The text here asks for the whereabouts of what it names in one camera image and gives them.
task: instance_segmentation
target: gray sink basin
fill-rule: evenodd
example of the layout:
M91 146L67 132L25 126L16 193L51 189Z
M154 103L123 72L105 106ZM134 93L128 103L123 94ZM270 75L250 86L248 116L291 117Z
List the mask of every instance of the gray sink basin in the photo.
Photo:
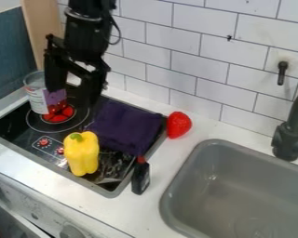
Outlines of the gray sink basin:
M206 140L164 192L160 213L187 237L298 238L298 165Z

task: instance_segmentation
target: stovetop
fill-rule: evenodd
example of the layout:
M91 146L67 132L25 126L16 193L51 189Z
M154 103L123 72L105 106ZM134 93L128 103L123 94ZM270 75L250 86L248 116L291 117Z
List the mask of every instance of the stovetop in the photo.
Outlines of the stovetop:
M121 192L126 187L131 177L135 156L113 151L108 148L101 148L100 167L96 173L77 178L71 174L67 160L63 156L62 142L66 136L73 132L82 132L95 118L102 105L109 100L100 97L97 103L91 108L78 108L74 115L65 123L52 124L45 121L41 115L31 111L29 102L21 105L18 109L0 119L0 138L5 145L12 143L17 148L22 148L35 155L35 161L41 165L47 165L55 172L61 172L65 177L72 179L82 185L89 187L96 192L106 190L108 192ZM75 106L75 98L68 98L70 105ZM156 135L153 145L148 150L151 152L157 144L164 139L166 120L163 119L162 126Z

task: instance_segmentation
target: yellow bell pepper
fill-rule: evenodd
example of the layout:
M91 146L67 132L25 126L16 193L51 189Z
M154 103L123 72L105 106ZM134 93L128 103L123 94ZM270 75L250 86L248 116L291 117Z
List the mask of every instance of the yellow bell pepper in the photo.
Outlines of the yellow bell pepper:
M64 156L76 176L96 172L99 152L98 138L90 131L72 133L64 140Z

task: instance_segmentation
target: countertop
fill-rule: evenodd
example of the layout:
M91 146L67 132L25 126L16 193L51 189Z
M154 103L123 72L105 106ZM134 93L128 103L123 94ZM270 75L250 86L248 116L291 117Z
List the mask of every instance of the countertop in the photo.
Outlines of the countertop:
M129 184L118 197L114 199L105 198L1 144L0 172L131 236L137 238L176 238L183 236L164 223L159 214L159 200L189 153L199 142L205 139L225 139L272 155L271 138L269 137L179 110L170 105L145 99L119 89L109 87L103 94L165 115L174 111L182 111L187 113L193 121L193 128L185 136L175 140L166 139L151 157L149 161L151 185L143 195L139 196L132 193ZM14 96L12 106L7 107L8 103L1 102L0 116L22 104L25 100L26 97L20 91L18 96Z

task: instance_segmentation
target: green stem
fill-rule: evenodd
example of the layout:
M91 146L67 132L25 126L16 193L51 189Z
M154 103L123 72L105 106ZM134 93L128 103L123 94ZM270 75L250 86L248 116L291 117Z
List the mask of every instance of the green stem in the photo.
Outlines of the green stem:
M70 137L71 139L76 139L78 142L83 141L83 137L79 133L73 133Z

